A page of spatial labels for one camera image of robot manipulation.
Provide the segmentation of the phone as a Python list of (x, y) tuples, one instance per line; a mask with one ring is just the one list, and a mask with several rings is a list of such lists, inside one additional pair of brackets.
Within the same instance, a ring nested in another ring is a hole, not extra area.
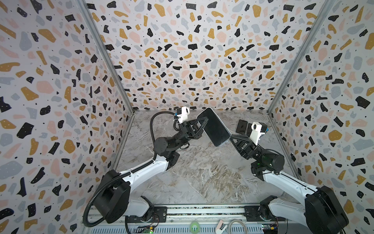
[(208, 107), (202, 111), (197, 118), (207, 118), (207, 124), (204, 127), (204, 132), (207, 134), (215, 147), (220, 147), (230, 139), (231, 132), (212, 108)]
[(252, 124), (249, 123), (247, 126), (246, 135), (250, 137), (251, 133), (252, 133)]
[(235, 132), (241, 135), (246, 135), (248, 122), (239, 120)]

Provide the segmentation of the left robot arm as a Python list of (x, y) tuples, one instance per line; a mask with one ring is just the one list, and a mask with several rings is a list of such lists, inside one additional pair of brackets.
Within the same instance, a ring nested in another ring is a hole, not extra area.
[(199, 139), (207, 123), (207, 117), (186, 121), (174, 136), (154, 140), (152, 159), (126, 171), (107, 172), (85, 208), (83, 224), (93, 227), (103, 221), (113, 223), (123, 215), (137, 216), (144, 222), (152, 219), (154, 205), (146, 197), (135, 198), (131, 193), (153, 176), (174, 166), (180, 157), (177, 150), (187, 149), (190, 140)]

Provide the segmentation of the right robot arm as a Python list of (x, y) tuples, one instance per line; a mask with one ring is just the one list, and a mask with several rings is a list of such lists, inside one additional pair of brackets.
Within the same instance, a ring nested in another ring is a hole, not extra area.
[(309, 228), (314, 234), (344, 233), (349, 219), (337, 196), (327, 186), (316, 187), (283, 171), (285, 158), (256, 145), (246, 135), (232, 135), (231, 143), (245, 159), (253, 159), (251, 172), (290, 195), (296, 202), (271, 197), (263, 200), (265, 214), (283, 217)]

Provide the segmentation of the white small device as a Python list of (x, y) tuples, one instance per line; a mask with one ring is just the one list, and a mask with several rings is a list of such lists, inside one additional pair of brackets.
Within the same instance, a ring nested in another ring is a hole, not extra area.
[(227, 227), (228, 226), (224, 224), (224, 221), (221, 219), (215, 228), (215, 234), (223, 234)]

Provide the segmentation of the green tape roll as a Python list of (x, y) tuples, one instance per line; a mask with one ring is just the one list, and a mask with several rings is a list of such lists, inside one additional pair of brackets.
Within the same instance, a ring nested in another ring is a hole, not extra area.
[(198, 234), (200, 232), (200, 224), (197, 221), (193, 221), (190, 224), (190, 233), (191, 234)]

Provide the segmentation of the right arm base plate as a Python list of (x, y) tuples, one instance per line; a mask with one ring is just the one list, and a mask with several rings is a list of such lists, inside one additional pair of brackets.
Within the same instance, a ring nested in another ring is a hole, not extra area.
[(244, 216), (248, 222), (276, 222), (286, 221), (283, 217), (275, 217), (268, 205), (249, 205), (244, 206)]

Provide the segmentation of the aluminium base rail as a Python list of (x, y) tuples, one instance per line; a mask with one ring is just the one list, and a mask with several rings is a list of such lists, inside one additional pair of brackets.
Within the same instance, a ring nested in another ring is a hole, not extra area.
[(102, 222), (93, 228), (84, 228), (85, 234), (191, 234), (190, 224), (200, 224), (199, 234), (215, 234), (222, 219), (228, 227), (223, 234), (309, 234), (311, 231), (295, 221), (248, 222), (244, 206), (258, 204), (185, 204), (167, 206), (165, 223), (141, 222), (138, 217), (122, 216), (114, 223)]

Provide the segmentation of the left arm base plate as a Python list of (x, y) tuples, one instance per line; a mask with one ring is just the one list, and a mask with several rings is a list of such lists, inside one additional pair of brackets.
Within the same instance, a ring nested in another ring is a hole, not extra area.
[(167, 206), (150, 207), (142, 216), (143, 222), (165, 223), (167, 220)]

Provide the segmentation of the right corner aluminium post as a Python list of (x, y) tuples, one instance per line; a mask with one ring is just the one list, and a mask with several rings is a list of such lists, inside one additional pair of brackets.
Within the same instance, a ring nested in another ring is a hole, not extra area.
[(271, 112), (275, 109), (276, 104), (280, 100), (283, 91), (286, 89), (288, 83), (290, 82), (291, 78), (293, 77), (293, 75), (294, 75), (296, 69), (298, 68), (300, 62), (302, 61), (302, 59), (306, 55), (309, 46), (312, 44), (315, 35), (318, 33), (320, 27), (322, 26), (324, 20), (327, 17), (329, 11), (332, 9), (332, 7), (334, 5), (334, 2), (335, 1), (333, 1), (333, 0), (324, 1), (323, 5), (322, 5), (322, 7), (321, 7), (321, 9), (318, 13), (317, 19), (315, 20), (314, 24), (312, 25), (311, 30), (308, 33), (305, 41), (302, 43), (302, 45), (300, 47), (300, 50), (297, 53), (295, 59), (291, 63), (291, 66), (290, 66), (288, 72), (286, 73), (286, 76), (285, 76), (284, 80), (282, 81), (281, 85), (279, 86), (279, 89), (276, 92), (276, 95), (275, 95), (274, 99), (272, 100), (272, 102), (271, 102), (271, 104), (270, 104), (270, 106), (267, 110), (267, 114), (269, 116), (270, 116)]

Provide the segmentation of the corner aluminium post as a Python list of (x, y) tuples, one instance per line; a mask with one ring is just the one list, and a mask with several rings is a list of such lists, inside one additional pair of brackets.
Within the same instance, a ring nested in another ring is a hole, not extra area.
[(321, 7), (321, 9), (318, 13), (317, 19), (315, 20), (314, 24), (312, 25), (311, 30), (308, 33), (305, 41), (302, 43), (302, 45), (300, 47), (300, 50), (297, 53), (295, 59), (291, 63), (291, 66), (290, 66), (288, 72), (286, 73), (286, 76), (285, 76), (284, 80), (282, 81), (281, 85), (279, 86), (279, 89), (276, 92), (276, 95), (275, 95), (274, 99), (272, 100), (272, 102), (271, 102), (271, 104), (270, 104), (270, 106), (267, 110), (267, 114), (269, 116), (270, 116), (271, 112), (275, 109), (276, 104), (280, 100), (283, 91), (286, 89), (288, 83), (290, 82), (291, 78), (293, 77), (293, 75), (294, 75), (296, 69), (298, 68), (300, 62), (302, 61), (302, 59), (306, 55), (309, 46), (312, 44), (315, 35), (318, 33), (320, 27), (322, 26), (324, 20), (327, 17), (329, 11), (332, 9), (332, 7), (334, 5), (334, 2), (335, 1), (333, 1), (333, 0), (324, 1), (323, 5), (322, 5), (322, 7)]
[(78, 9), (82, 13), (83, 19), (87, 23), (87, 28), (90, 30), (90, 32), (92, 34), (92, 37), (93, 37), (93, 40), (95, 41), (95, 43), (97, 45), (97, 48), (98, 48), (100, 54), (103, 57), (103, 61), (107, 65), (107, 67), (109, 69), (109, 72), (112, 75), (112, 78), (114, 79), (114, 82), (117, 86), (117, 89), (118, 89), (120, 95), (122, 96), (122, 98), (124, 100), (124, 105), (126, 107), (126, 110), (129, 112), (129, 114), (131, 116), (134, 115), (134, 109), (132, 108), (132, 106), (130, 104), (130, 101), (129, 101), (129, 99), (127, 97), (127, 94), (124, 90), (124, 87), (121, 83), (121, 80), (119, 79), (119, 76), (116, 72), (116, 69), (115, 69), (115, 67), (114, 67), (114, 65), (113, 65), (113, 63), (112, 63), (112, 61), (109, 57), (109, 54), (108, 54), (107, 49), (105, 47), (105, 44), (100, 37), (99, 31), (98, 31), (98, 29), (97, 29), (97, 27), (94, 23), (94, 20), (93, 20), (91, 14), (90, 14), (90, 11), (87, 7), (86, 2), (82, 1), (82, 0), (77, 0), (76, 2), (77, 2), (77, 5), (78, 5)]

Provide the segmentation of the left corner aluminium post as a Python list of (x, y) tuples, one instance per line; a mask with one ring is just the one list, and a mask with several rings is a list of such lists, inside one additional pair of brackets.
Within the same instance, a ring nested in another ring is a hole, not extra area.
[(112, 61), (109, 57), (109, 54), (108, 54), (107, 49), (105, 47), (105, 44), (100, 37), (99, 31), (98, 31), (98, 29), (97, 29), (97, 27), (94, 23), (94, 20), (93, 20), (91, 14), (90, 14), (90, 11), (87, 7), (86, 2), (82, 1), (82, 0), (77, 0), (76, 2), (77, 2), (77, 5), (78, 5), (78, 9), (82, 13), (83, 19), (87, 23), (87, 28), (90, 30), (90, 32), (92, 34), (92, 37), (93, 37), (93, 40), (95, 41), (95, 43), (97, 45), (97, 48), (98, 48), (100, 54), (103, 57), (103, 61), (107, 65), (107, 67), (109, 69), (109, 72), (112, 75), (112, 78), (114, 79), (114, 82), (117, 86), (117, 89), (118, 89), (120, 95), (122, 96), (122, 98), (124, 100), (124, 105), (126, 107), (126, 110), (129, 112), (129, 114), (131, 116), (134, 115), (134, 109), (132, 108), (132, 106), (130, 104), (130, 101), (129, 101), (129, 99), (127, 97), (127, 94), (124, 90), (124, 87), (121, 83), (121, 80), (119, 79), (119, 76), (116, 72), (116, 69), (115, 69), (115, 67), (114, 67), (114, 65), (113, 65), (113, 63), (112, 63)]

